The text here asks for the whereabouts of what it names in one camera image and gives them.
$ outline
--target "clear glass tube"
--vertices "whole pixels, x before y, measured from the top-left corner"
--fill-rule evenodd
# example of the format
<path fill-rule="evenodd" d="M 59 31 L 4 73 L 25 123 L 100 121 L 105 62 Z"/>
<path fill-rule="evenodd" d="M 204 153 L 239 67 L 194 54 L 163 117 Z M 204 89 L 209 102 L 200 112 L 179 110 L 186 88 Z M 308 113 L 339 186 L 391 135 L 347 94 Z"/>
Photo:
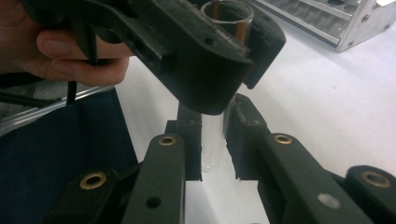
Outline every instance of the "clear glass tube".
<path fill-rule="evenodd" d="M 248 3 L 236 0 L 214 0 L 201 7 L 216 25 L 241 44 L 246 45 L 250 34 L 254 12 Z M 214 172 L 219 169 L 221 157 L 226 148 L 223 133 L 223 114 L 202 115 L 202 171 Z"/>

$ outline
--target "white table surface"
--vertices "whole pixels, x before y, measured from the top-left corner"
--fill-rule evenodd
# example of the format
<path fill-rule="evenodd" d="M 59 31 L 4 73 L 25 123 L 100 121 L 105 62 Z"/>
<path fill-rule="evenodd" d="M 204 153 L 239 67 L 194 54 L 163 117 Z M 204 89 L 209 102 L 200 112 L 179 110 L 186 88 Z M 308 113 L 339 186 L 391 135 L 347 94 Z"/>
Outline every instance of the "white table surface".
<path fill-rule="evenodd" d="M 344 51 L 276 21 L 287 43 L 248 96 L 272 132 L 288 133 L 327 170 L 344 176 L 355 165 L 396 175 L 396 26 Z M 136 58 L 117 93 L 137 157 L 176 119 L 177 99 Z M 257 182 L 234 179 L 231 158 L 187 183 L 186 223 L 268 223 Z"/>

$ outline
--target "human hand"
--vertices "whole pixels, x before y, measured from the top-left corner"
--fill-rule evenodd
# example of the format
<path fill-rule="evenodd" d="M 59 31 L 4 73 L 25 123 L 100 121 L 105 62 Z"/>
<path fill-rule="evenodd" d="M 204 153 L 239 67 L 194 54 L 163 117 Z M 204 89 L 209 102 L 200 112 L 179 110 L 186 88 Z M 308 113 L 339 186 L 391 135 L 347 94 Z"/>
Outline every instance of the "human hand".
<path fill-rule="evenodd" d="M 0 1 L 0 74 L 28 72 L 45 79 L 77 81 L 89 86 L 122 82 L 133 53 L 124 44 L 97 38 L 98 58 L 92 66 L 68 30 L 45 30 L 30 20 L 20 0 Z"/>

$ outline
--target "brass ring insert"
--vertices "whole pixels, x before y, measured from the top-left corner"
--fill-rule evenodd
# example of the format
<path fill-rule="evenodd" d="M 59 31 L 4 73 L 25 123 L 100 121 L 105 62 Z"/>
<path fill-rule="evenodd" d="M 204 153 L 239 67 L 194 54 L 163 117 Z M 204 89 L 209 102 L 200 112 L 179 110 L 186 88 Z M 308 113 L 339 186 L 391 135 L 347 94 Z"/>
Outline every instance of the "brass ring insert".
<path fill-rule="evenodd" d="M 276 142 L 278 142 L 279 144 L 283 144 L 283 145 L 290 145 L 291 142 L 293 141 L 290 137 L 288 137 L 284 134 L 277 134 L 274 136 L 274 139 Z"/>
<path fill-rule="evenodd" d="M 387 189 L 390 187 L 390 181 L 385 176 L 374 171 L 363 172 L 361 178 L 367 183 L 379 188 Z"/>
<path fill-rule="evenodd" d="M 160 139 L 161 146 L 169 147 L 174 145 L 175 143 L 176 143 L 176 138 L 172 136 L 165 136 Z"/>
<path fill-rule="evenodd" d="M 97 189 L 106 182 L 106 174 L 103 172 L 93 172 L 85 175 L 79 182 L 82 189 Z"/>

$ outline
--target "black cable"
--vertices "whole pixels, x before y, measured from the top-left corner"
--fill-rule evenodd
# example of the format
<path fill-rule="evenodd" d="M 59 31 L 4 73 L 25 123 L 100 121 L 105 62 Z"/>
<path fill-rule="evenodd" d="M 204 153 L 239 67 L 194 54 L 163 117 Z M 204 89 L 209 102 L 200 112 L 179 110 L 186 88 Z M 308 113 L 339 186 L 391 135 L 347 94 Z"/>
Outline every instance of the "black cable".
<path fill-rule="evenodd" d="M 67 105 L 70 105 L 76 101 L 76 94 L 77 94 L 77 82 L 76 81 L 67 82 L 67 100 L 66 100 Z"/>

